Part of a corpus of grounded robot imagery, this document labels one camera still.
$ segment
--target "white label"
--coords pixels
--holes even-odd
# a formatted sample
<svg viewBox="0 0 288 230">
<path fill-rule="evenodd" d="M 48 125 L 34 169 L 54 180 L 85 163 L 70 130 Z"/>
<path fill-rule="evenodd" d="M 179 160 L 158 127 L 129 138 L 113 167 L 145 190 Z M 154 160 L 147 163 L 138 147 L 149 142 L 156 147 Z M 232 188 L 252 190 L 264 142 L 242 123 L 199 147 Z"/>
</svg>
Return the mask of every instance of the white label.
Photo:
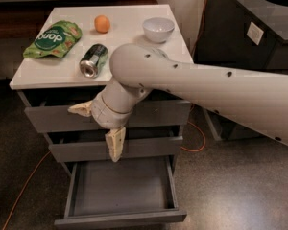
<svg viewBox="0 0 288 230">
<path fill-rule="evenodd" d="M 257 45 L 259 45 L 260 40 L 263 36 L 263 31 L 257 27 L 253 22 L 249 26 L 247 36 Z"/>
</svg>

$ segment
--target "snack bag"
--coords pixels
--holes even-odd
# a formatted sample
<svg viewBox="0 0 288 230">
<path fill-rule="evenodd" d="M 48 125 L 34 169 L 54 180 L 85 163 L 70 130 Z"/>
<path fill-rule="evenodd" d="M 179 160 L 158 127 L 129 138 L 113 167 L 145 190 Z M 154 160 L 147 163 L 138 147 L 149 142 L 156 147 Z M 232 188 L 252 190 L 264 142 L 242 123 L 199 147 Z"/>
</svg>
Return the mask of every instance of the snack bag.
<svg viewBox="0 0 288 230">
<path fill-rule="evenodd" d="M 39 35 L 24 51 L 24 58 L 42 58 L 53 55 L 64 57 L 81 38 L 82 31 L 77 24 L 61 20 Z"/>
</svg>

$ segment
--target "can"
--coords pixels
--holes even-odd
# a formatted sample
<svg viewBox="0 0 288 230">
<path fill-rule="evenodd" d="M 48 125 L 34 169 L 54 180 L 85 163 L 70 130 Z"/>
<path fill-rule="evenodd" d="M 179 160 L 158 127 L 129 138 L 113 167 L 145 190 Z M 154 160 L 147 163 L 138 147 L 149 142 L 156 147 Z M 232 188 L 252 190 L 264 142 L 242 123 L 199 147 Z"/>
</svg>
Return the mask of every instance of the can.
<svg viewBox="0 0 288 230">
<path fill-rule="evenodd" d="M 108 58 L 108 49 L 102 44 L 94 44 L 81 59 L 81 72 L 88 78 L 97 78 Z"/>
</svg>

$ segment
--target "dark gray floor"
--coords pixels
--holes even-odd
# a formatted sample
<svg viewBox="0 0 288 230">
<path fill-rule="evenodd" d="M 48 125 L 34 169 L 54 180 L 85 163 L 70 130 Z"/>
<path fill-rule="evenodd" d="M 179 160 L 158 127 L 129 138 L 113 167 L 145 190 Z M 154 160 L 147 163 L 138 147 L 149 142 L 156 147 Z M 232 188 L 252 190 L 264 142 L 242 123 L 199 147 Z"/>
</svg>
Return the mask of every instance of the dark gray floor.
<svg viewBox="0 0 288 230">
<path fill-rule="evenodd" d="M 23 113 L 9 87 L 0 87 L 0 229 L 47 143 Z M 199 108 L 190 119 L 207 138 L 197 153 L 180 152 L 175 171 L 183 223 L 126 230 L 288 230 L 288 148 L 268 138 L 215 142 Z M 202 138 L 188 126 L 184 143 L 198 147 Z M 62 217 L 69 177 L 52 156 L 42 163 L 7 229 L 55 229 Z"/>
</svg>

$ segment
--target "countertop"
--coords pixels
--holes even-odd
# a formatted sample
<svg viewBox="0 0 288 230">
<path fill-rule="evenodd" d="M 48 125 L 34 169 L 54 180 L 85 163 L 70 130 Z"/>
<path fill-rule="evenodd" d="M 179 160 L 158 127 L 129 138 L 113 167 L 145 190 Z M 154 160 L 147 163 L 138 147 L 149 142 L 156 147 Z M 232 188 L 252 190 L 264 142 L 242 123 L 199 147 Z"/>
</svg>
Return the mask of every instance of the countertop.
<svg viewBox="0 0 288 230">
<path fill-rule="evenodd" d="M 111 22 L 106 34 L 99 34 L 94 29 L 94 18 L 100 14 L 107 16 Z M 142 23 L 151 17 L 166 17 L 175 22 L 175 30 L 165 43 L 153 43 L 145 37 Z M 109 60 L 96 79 L 86 78 L 79 68 L 81 58 L 97 43 L 108 48 L 109 58 L 118 46 L 135 43 L 159 48 L 172 60 L 192 62 L 169 5 L 55 8 L 41 31 L 60 20 L 74 22 L 82 29 L 80 41 L 64 58 L 25 58 L 10 83 L 11 89 L 106 85 L 112 76 Z"/>
<path fill-rule="evenodd" d="M 288 7 L 266 0 L 235 0 L 270 28 L 284 44 L 288 44 Z"/>
</svg>

